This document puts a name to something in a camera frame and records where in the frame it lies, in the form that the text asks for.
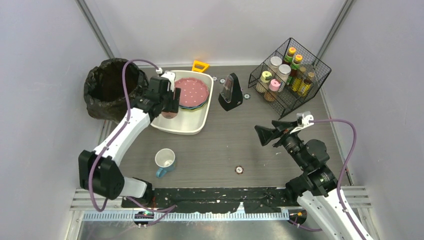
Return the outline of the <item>green polka dot plate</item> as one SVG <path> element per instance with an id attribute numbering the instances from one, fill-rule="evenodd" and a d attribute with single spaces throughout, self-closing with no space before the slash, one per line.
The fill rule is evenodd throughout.
<path id="1" fill-rule="evenodd" d="M 208 100 L 206 100 L 206 101 L 204 101 L 203 103 L 201 103 L 200 105 L 198 105 L 198 106 L 193 106 L 193 107 L 185 107 L 185 106 L 179 106 L 179 108 L 180 109 L 182 109 L 182 110 L 187 110 L 187 111 L 196 111 L 196 110 L 199 110 L 199 109 L 201 109 L 205 104 L 207 104 L 208 103 Z"/>

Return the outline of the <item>orange handled white mug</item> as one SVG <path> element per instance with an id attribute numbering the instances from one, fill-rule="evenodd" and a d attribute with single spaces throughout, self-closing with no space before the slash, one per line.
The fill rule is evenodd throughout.
<path id="1" fill-rule="evenodd" d="M 167 109 L 164 109 L 161 112 L 161 116 L 163 118 L 165 118 L 165 119 L 173 119 L 173 118 L 175 118 L 178 115 L 178 113 L 179 113 L 179 108 L 178 107 L 177 108 L 174 108 L 174 109 L 167 108 Z"/>

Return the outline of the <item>pink lid spice shaker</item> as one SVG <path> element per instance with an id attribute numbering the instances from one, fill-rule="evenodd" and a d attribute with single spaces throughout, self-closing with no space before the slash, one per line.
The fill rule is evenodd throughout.
<path id="1" fill-rule="evenodd" d="M 269 82 L 268 90 L 264 93 L 264 99 L 268 102 L 274 102 L 278 98 L 278 91 L 281 87 L 281 82 L 277 79 L 272 79 Z"/>

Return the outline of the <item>yellow label oil bottle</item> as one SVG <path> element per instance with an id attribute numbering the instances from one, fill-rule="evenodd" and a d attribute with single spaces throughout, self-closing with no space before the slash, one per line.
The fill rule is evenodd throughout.
<path id="1" fill-rule="evenodd" d="M 300 97 L 305 97 L 308 94 L 310 88 L 313 85 L 314 78 L 315 78 L 315 73 L 313 71 L 309 72 L 306 75 L 305 79 L 301 82 L 300 87 L 297 91 L 297 94 Z"/>

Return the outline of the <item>yellow oil bottle brown cap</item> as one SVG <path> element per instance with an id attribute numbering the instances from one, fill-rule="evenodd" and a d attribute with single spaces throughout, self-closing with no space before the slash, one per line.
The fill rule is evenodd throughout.
<path id="1" fill-rule="evenodd" d="M 306 70 L 307 68 L 305 66 L 301 66 L 298 70 L 297 70 L 297 74 L 291 84 L 291 90 L 293 92 L 297 92 L 300 89 L 300 85 L 303 82 L 303 80 L 306 77 Z"/>

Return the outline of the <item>black wire basket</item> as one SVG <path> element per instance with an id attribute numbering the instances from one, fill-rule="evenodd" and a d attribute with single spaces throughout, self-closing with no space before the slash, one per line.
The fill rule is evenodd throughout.
<path id="1" fill-rule="evenodd" d="M 281 82 L 278 76 L 274 75 L 274 73 L 269 68 L 269 59 L 272 56 L 279 56 L 281 59 L 283 59 L 289 47 L 296 48 L 295 55 L 300 54 L 303 56 L 300 66 L 306 67 L 305 77 L 309 72 L 315 73 L 313 84 L 307 95 L 301 97 L 297 92 L 292 91 L 292 85 L 288 85 L 286 83 L 284 89 L 281 92 L 278 92 L 277 99 L 273 102 L 268 102 L 264 98 L 265 93 L 259 93 L 256 90 L 256 84 L 258 83 L 258 80 L 260 79 L 261 73 L 263 71 L 271 72 L 272 78 Z M 278 113 L 280 118 L 282 118 L 313 99 L 318 94 L 331 71 L 332 69 L 326 63 L 324 63 L 311 51 L 301 45 L 297 40 L 290 37 L 250 73 L 248 87 L 254 88 L 254 90 L 258 92 L 259 96 L 262 97 L 264 101 Z"/>

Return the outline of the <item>yellow lid spice shaker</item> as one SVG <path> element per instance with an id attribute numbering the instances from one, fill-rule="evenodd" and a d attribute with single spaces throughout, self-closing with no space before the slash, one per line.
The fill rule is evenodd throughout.
<path id="1" fill-rule="evenodd" d="M 273 75 L 270 71 L 263 71 L 259 80 L 257 81 L 255 89 L 261 94 L 267 92 L 269 89 L 269 82 L 272 80 L 272 78 Z"/>

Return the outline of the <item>grain jar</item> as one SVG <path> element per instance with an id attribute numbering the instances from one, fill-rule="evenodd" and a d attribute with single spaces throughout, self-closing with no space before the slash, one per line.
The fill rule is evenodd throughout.
<path id="1" fill-rule="evenodd" d="M 286 83 L 288 81 L 288 78 L 290 76 L 291 73 L 291 67 L 287 64 L 281 64 L 278 67 L 278 72 L 277 72 L 277 76 L 278 79 L 280 80 L 281 84 L 280 84 L 280 88 L 278 89 L 278 92 L 282 92 L 284 87 L 286 86 Z"/>
<path id="2" fill-rule="evenodd" d="M 269 58 L 268 67 L 277 75 L 279 73 L 279 67 L 283 63 L 283 60 L 279 56 L 272 56 Z"/>

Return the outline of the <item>red sauce bottle yellow cap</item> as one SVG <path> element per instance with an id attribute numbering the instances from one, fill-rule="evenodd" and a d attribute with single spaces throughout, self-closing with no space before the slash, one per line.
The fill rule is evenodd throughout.
<path id="1" fill-rule="evenodd" d="M 300 68 L 302 60 L 303 60 L 303 56 L 301 54 L 296 54 L 294 56 L 292 63 L 290 64 L 291 71 L 290 71 L 289 77 L 287 79 L 288 85 L 291 85 L 294 82 L 296 75 L 298 73 L 298 69 Z"/>

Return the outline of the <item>blue handled white mug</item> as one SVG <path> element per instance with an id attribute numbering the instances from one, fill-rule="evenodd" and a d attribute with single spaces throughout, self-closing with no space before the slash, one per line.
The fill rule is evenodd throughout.
<path id="1" fill-rule="evenodd" d="M 158 170 L 155 175 L 157 178 L 162 178 L 166 173 L 172 172 L 175 169 L 175 152 L 169 148 L 163 148 L 156 153 L 154 161 L 158 166 Z"/>

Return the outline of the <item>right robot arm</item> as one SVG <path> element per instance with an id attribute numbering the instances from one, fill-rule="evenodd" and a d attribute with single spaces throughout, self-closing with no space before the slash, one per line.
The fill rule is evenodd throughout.
<path id="1" fill-rule="evenodd" d="M 354 125 L 342 120 L 352 129 L 353 140 L 349 153 L 338 177 L 327 166 L 330 156 L 324 142 L 311 139 L 307 142 L 298 136 L 303 129 L 317 123 L 311 115 L 296 121 L 273 120 L 272 128 L 254 127 L 262 146 L 275 141 L 273 147 L 283 147 L 302 170 L 302 174 L 291 179 L 283 189 L 290 203 L 299 204 L 312 217 L 331 240 L 371 240 L 359 218 L 349 205 L 341 183 L 357 141 Z"/>

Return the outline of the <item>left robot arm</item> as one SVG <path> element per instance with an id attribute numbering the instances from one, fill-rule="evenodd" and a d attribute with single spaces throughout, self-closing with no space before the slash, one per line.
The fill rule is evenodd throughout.
<path id="1" fill-rule="evenodd" d="M 134 100 L 127 101 L 127 112 L 112 133 L 92 151 L 78 156 L 80 186 L 87 190 L 93 207 L 102 212 L 95 196 L 105 200 L 132 197 L 147 201 L 152 195 L 151 183 L 135 177 L 125 177 L 120 163 L 138 135 L 163 111 L 179 110 L 181 90 L 175 87 L 176 75 L 170 71 L 153 76 L 148 89 Z"/>

